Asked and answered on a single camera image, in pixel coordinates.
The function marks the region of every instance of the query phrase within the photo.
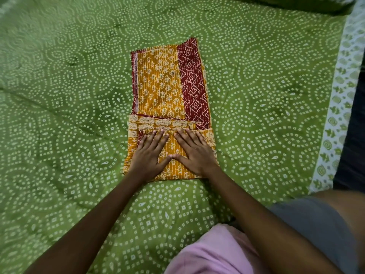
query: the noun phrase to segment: person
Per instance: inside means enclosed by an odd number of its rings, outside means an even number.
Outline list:
[[[171,159],[207,178],[239,225],[212,227],[170,262],[166,274],[355,274],[364,267],[362,193],[324,191],[266,208],[220,169],[200,133],[174,136],[187,158],[174,154],[158,163],[168,135],[144,136],[124,179],[25,273],[86,273],[129,199]]]

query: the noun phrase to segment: bandhani print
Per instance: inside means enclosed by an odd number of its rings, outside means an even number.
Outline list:
[[[131,53],[133,106],[128,121],[128,154],[123,173],[142,136],[163,128],[171,134],[159,161],[169,154],[186,157],[173,137],[177,129],[199,131],[215,151],[208,103],[205,69],[198,41],[190,38],[180,45],[157,46]],[[172,160],[154,180],[199,178],[180,162]]]

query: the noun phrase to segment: pink shirt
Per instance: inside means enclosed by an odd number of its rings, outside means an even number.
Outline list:
[[[270,274],[247,236],[218,224],[173,258],[165,274]]]

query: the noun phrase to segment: finger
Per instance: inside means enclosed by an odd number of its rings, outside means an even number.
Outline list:
[[[174,137],[176,138],[177,142],[180,144],[180,146],[184,149],[186,153],[188,153],[190,146],[186,143],[186,141],[181,137],[180,134],[174,133]]]
[[[145,134],[141,140],[139,141],[139,144],[138,144],[138,147],[137,147],[137,150],[141,150],[143,148],[143,144],[144,142],[146,141],[146,138],[147,138],[147,135]]]
[[[191,138],[184,133],[183,131],[181,131],[180,129],[177,129],[177,133],[180,135],[180,137],[189,145],[189,146],[194,146],[194,142],[191,140]]]
[[[190,130],[189,128],[186,128],[186,132],[188,133],[189,137],[192,139],[192,141],[196,144],[196,145],[202,145],[200,143],[199,138],[196,136],[196,134]]]
[[[187,159],[186,157],[181,156],[179,154],[173,154],[172,158],[177,161],[180,161],[187,169],[189,169],[189,170],[191,169],[192,162],[191,162],[191,160]]]
[[[162,162],[157,164],[157,169],[159,171],[159,174],[162,172],[162,170],[169,164],[169,162],[172,160],[172,155],[168,155],[166,158],[163,159]]]
[[[157,145],[155,151],[158,152],[158,154],[161,153],[163,147],[165,146],[167,140],[169,139],[169,134],[166,134],[159,142],[159,144]]]
[[[161,129],[155,136],[155,138],[153,139],[151,145],[150,145],[150,149],[155,149],[156,146],[158,145],[159,141],[161,140],[163,135],[163,129]]]
[[[153,130],[153,132],[150,134],[150,136],[147,138],[146,142],[144,143],[143,148],[148,148],[150,147],[153,138],[155,137],[156,131]]]
[[[196,132],[200,142],[203,144],[203,145],[208,145],[207,142],[205,141],[205,138],[203,137],[203,135],[200,133],[200,132]]]

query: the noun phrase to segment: green bedsheet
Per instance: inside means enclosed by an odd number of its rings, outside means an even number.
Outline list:
[[[20,273],[120,181],[130,51],[197,37],[218,160],[265,205],[308,193],[345,17],[239,0],[17,0],[0,27],[0,270]],[[200,180],[146,185],[92,273],[161,273],[230,213]]]

